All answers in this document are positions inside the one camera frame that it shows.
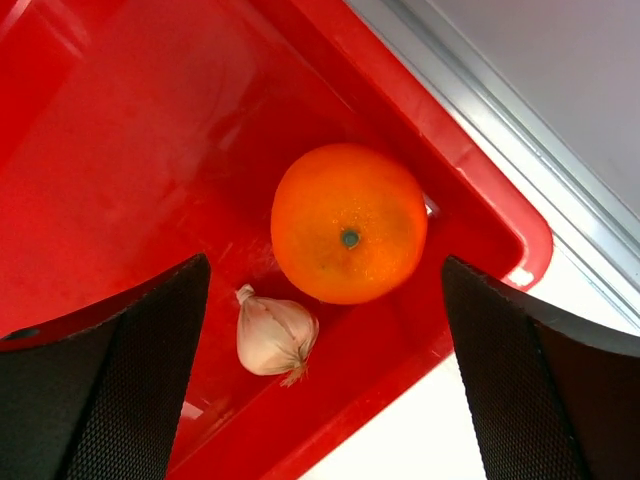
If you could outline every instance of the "garlic clove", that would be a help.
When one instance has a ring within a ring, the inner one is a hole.
[[[291,385],[306,371],[318,336],[317,319],[299,303],[256,296],[250,285],[238,290],[236,297],[240,363],[255,375],[291,372],[282,382]]]

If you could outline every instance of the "orange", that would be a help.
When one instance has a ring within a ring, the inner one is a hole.
[[[406,168],[370,148],[334,144],[299,158],[271,212],[285,276],[327,303],[373,300],[404,282],[422,255],[427,211]]]

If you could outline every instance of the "garlic skin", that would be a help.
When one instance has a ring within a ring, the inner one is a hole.
[[[318,337],[318,320],[291,300],[255,296],[251,285],[236,292],[240,303],[236,346],[238,359],[255,375],[291,372],[282,385],[302,377]]]

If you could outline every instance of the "red bin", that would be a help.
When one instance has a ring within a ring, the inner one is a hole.
[[[526,287],[550,260],[545,221],[340,0],[10,0],[0,105],[0,337],[209,257],[173,480],[297,478],[452,351],[447,255]],[[269,240],[281,176],[334,142],[399,159],[435,209],[412,278],[353,307],[297,291]],[[245,282],[319,317],[307,380],[240,366]]]

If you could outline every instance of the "red container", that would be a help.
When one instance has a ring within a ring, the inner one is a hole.
[[[0,335],[209,256],[170,479],[296,478],[451,352],[448,254],[529,286],[550,259],[544,220],[340,0],[5,1],[0,105]],[[437,206],[415,275],[356,307],[296,291],[269,243],[284,171],[343,141]],[[307,381],[238,363],[244,282],[320,318]]]

